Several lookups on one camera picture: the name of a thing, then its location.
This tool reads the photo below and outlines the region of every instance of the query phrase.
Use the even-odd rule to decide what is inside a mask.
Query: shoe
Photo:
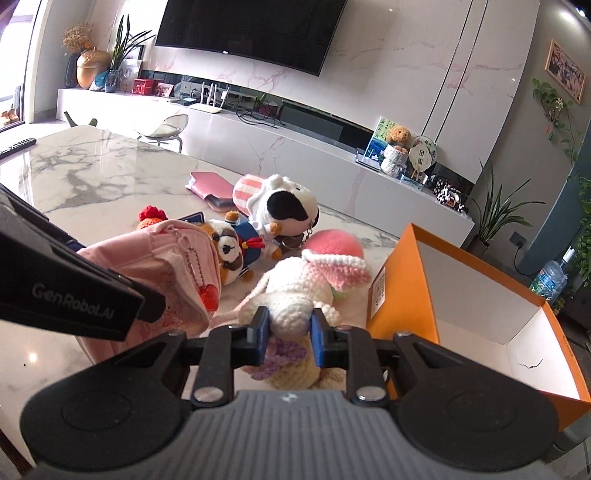
[[[0,115],[0,128],[5,127],[10,124],[10,117],[8,116],[8,112],[2,112]]]
[[[8,111],[8,118],[10,119],[10,123],[19,122],[21,119],[18,117],[17,113],[14,111],[14,108],[11,108]]]

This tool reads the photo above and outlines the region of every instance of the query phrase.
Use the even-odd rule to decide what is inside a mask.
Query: open cardboard box
[[[579,364],[546,301],[415,225],[372,283],[367,320],[375,338],[410,330],[540,390],[556,407],[561,430],[591,408]]]

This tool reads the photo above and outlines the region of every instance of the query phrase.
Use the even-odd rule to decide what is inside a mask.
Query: television
[[[346,0],[168,0],[156,45],[320,75]]]

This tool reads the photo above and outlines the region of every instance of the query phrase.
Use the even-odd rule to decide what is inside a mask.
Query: hanging vine plant
[[[573,166],[579,159],[578,150],[581,146],[581,132],[573,129],[570,120],[569,107],[573,106],[573,101],[565,102],[548,82],[534,79],[533,83],[534,98],[540,102],[546,118],[550,120],[550,124],[546,129],[548,140],[552,140],[555,131],[564,137],[560,140],[562,144],[565,144],[563,152]],[[591,197],[591,181],[580,174],[569,177],[569,180],[574,179],[577,179],[580,183],[579,200],[584,211],[584,217],[581,220],[583,232],[574,245],[577,252],[573,265],[578,269],[583,285],[587,286],[591,276],[591,200],[589,200]]]

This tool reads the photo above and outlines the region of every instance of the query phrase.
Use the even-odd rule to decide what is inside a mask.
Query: orange crocheted toy
[[[153,205],[148,205],[139,213],[139,225],[136,230],[141,230],[142,228],[146,228],[155,223],[160,223],[163,220],[168,220],[164,210],[160,210]]]

